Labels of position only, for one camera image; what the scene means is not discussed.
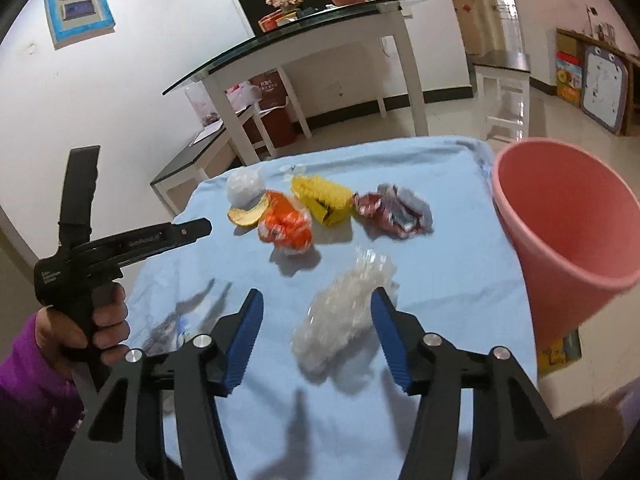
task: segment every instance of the pink trash can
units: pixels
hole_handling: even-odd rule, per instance
[[[640,280],[640,204],[597,158],[558,140],[524,140],[498,154],[492,185],[539,349]]]

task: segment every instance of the yellow wrapper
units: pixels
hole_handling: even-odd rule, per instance
[[[351,215],[353,191],[320,175],[294,176],[291,191],[325,227],[331,227]]]

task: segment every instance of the orange plastic wrapper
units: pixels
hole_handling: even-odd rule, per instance
[[[272,242],[285,254],[304,254],[311,247],[311,215],[302,206],[279,191],[267,190],[267,211],[258,223],[258,236],[263,242]]]

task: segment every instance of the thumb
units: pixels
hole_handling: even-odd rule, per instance
[[[48,308],[43,320],[43,332],[55,342],[69,348],[85,348],[87,339],[84,332],[66,314]]]

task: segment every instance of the table covered with blue cloth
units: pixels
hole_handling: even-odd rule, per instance
[[[227,219],[228,173],[201,183],[175,221],[206,217],[212,232],[146,262],[129,296],[128,344],[151,353],[175,349],[178,335],[208,332],[257,288],[264,295],[264,321],[244,381],[217,401],[238,478],[398,478],[418,398],[394,384],[375,330],[313,378],[300,371],[291,338],[316,292],[353,267],[355,248],[371,248],[398,266],[399,310],[415,314],[427,332],[457,348],[487,353],[507,346],[535,382],[525,283],[492,201],[493,158],[479,140],[423,137],[262,162],[268,189],[290,192],[291,173],[320,174],[359,193],[385,182],[408,187],[431,206],[432,234],[399,240],[355,218],[331,228],[315,223],[314,248],[294,257]],[[164,426],[166,451],[179,463],[169,409]],[[472,393],[465,390],[457,479],[466,479],[471,430]]]

